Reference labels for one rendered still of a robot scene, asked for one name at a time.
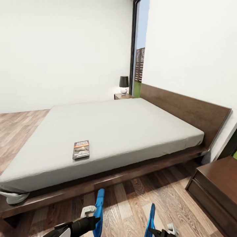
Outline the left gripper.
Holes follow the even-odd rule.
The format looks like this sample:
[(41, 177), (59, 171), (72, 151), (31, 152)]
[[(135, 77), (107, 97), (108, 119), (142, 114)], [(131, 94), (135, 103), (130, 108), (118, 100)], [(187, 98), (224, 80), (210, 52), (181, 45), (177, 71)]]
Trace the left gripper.
[(96, 223), (101, 220), (101, 217), (95, 218), (95, 216), (91, 216), (89, 218), (82, 218), (77, 220), (80, 225), (80, 233), (78, 237), (84, 235), (89, 231), (93, 231), (96, 229)]

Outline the hardback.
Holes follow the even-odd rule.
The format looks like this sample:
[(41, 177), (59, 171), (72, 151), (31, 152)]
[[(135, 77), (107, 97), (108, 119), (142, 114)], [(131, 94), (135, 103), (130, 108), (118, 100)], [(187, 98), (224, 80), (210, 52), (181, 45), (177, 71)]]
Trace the hardback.
[(90, 156), (89, 154), (89, 141), (79, 141), (74, 143), (74, 149), (73, 149), (73, 158), (72, 159), (78, 159), (83, 158), (86, 156)]

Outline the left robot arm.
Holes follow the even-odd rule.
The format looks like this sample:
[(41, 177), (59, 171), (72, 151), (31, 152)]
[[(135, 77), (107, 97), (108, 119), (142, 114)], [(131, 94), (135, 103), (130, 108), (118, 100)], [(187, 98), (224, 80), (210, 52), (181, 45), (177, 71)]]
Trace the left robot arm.
[(80, 237), (89, 231), (93, 231), (96, 229), (96, 223), (101, 220), (101, 217), (89, 217), (88, 213), (94, 213), (95, 211), (95, 206), (84, 207), (80, 220), (59, 224), (43, 237)]

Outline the sandal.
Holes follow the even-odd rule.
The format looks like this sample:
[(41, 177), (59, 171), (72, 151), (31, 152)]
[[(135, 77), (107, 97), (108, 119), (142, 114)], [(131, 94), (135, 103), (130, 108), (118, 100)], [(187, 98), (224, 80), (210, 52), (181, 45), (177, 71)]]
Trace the sandal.
[(155, 229), (154, 216), (155, 216), (155, 204), (152, 203), (150, 216), (149, 216), (149, 220), (148, 220), (148, 224), (147, 224), (147, 228), (146, 228), (144, 237), (152, 237), (152, 235), (153, 235), (153, 233), (151, 233), (148, 229), (149, 228)]
[(103, 200), (104, 200), (104, 189), (100, 189), (97, 195), (97, 202), (96, 202), (96, 211), (93, 213), (95, 218), (101, 217), (101, 220), (96, 223), (96, 229), (93, 230), (94, 237), (100, 237), (102, 233), (102, 225), (103, 225)]

